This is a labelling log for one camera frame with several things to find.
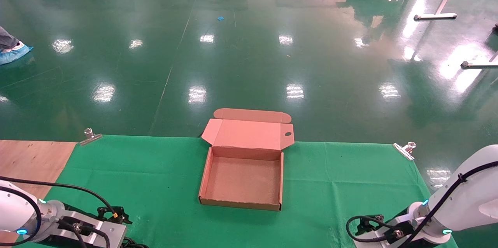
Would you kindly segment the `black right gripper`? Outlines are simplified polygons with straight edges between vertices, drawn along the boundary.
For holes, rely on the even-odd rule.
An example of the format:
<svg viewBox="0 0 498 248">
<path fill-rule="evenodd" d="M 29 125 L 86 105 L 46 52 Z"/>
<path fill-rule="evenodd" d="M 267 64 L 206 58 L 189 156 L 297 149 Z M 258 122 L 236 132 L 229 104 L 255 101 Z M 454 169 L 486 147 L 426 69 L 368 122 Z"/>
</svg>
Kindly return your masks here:
<svg viewBox="0 0 498 248">
<path fill-rule="evenodd" d="M 371 232 L 374 230 L 379 230 L 384 223 L 384 215 L 366 215 L 359 216 L 359 225 L 357 225 L 356 236 Z"/>
</svg>

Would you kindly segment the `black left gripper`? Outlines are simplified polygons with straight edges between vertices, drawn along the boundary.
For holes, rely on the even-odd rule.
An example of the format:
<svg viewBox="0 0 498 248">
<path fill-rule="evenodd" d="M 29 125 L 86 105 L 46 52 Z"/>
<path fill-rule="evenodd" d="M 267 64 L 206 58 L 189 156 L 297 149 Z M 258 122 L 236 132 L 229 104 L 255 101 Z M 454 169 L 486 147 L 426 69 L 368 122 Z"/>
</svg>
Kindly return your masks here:
<svg viewBox="0 0 498 248">
<path fill-rule="evenodd" d="M 107 221 L 117 224 L 131 225 L 129 215 L 125 213 L 124 208 L 120 206 L 99 207 L 97 208 L 98 220 Z"/>
</svg>

